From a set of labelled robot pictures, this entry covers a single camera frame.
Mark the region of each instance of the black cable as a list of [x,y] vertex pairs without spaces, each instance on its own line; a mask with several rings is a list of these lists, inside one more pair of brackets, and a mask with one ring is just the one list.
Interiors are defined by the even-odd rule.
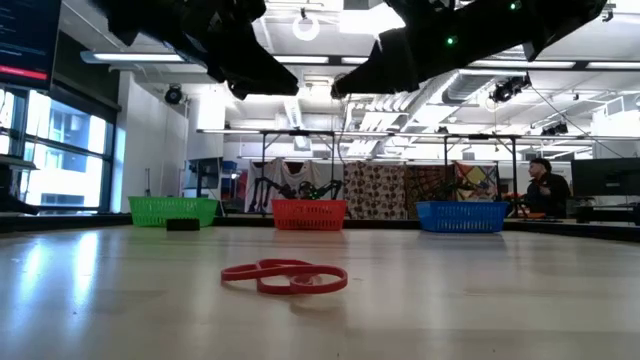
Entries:
[[553,109],[553,111],[555,111],[555,112],[556,112],[556,115],[560,115],[560,116],[562,116],[562,118],[563,118],[566,122],[568,122],[569,124],[573,125],[576,129],[580,130],[580,132],[582,132],[583,134],[585,134],[585,135],[586,135],[587,137],[589,137],[592,141],[595,141],[596,143],[600,144],[603,148],[605,148],[605,149],[607,149],[607,150],[611,151],[611,153],[616,154],[616,155],[617,155],[618,157],[620,157],[620,158],[624,158],[624,156],[622,156],[622,155],[620,155],[619,153],[617,153],[617,152],[613,151],[613,149],[611,149],[611,148],[610,148],[610,147],[608,147],[607,145],[603,144],[600,140],[597,140],[596,138],[594,138],[593,136],[591,136],[591,134],[589,134],[588,132],[586,132],[586,131],[582,130],[582,128],[580,128],[578,125],[576,125],[573,121],[569,120],[569,117],[568,117],[567,115],[563,114],[563,113],[562,113],[562,112],[560,112],[558,109],[556,109],[556,107],[555,107],[555,106],[553,106],[553,104],[551,104],[551,102],[549,102],[549,100],[547,100],[544,96],[542,96],[542,94],[540,94],[540,92],[538,92],[538,90],[536,90],[536,88],[535,88],[535,87],[533,87],[533,85],[531,85],[531,89],[532,89],[533,91],[535,91],[535,92],[536,92],[536,94],[538,94],[538,96],[540,96],[540,98],[541,98],[542,100],[544,100],[544,102],[546,102],[546,103],[547,103],[547,105],[549,105],[549,106]]

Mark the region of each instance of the ceiling duct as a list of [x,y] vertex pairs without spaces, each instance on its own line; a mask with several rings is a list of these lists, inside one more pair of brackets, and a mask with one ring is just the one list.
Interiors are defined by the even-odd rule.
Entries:
[[463,104],[478,90],[493,80],[494,76],[459,75],[442,94],[445,104]]
[[[436,76],[409,107],[411,132],[424,131],[458,111],[459,106],[493,80],[493,76],[462,75],[457,71]],[[450,104],[451,106],[430,105]]]

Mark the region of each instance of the spotlight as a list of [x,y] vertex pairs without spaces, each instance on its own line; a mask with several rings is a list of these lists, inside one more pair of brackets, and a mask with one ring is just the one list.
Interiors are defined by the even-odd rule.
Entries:
[[496,84],[496,88],[489,95],[489,99],[495,103],[506,103],[514,96],[522,93],[522,90],[529,86],[531,86],[529,74],[526,76],[511,77],[505,82]]
[[563,135],[568,134],[569,128],[566,123],[560,123],[554,126],[550,126],[548,128],[542,129],[542,136],[555,136],[555,135]]
[[556,133],[558,133],[558,134],[568,134],[569,133],[569,128],[567,127],[567,124],[565,124],[565,123],[558,124],[558,126],[556,126]]
[[178,105],[182,100],[182,86],[180,84],[169,85],[169,90],[164,95],[164,101],[169,105]]

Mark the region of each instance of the plastic basket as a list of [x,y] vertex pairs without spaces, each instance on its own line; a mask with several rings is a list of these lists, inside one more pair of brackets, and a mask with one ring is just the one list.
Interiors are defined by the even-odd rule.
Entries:
[[443,233],[494,233],[502,231],[506,202],[429,201],[416,204],[420,224]]
[[197,198],[130,196],[133,225],[166,226],[167,219],[198,219],[200,227],[213,224],[218,201]]
[[272,200],[273,217],[280,230],[339,231],[344,223],[344,200]]

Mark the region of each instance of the green light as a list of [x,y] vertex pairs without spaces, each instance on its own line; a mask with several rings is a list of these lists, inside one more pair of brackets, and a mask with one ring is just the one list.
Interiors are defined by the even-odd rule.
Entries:
[[458,42],[458,38],[457,38],[457,37],[455,37],[455,36],[449,36],[449,37],[447,38],[447,45],[448,45],[448,46],[453,46],[453,45],[455,45],[457,42]]

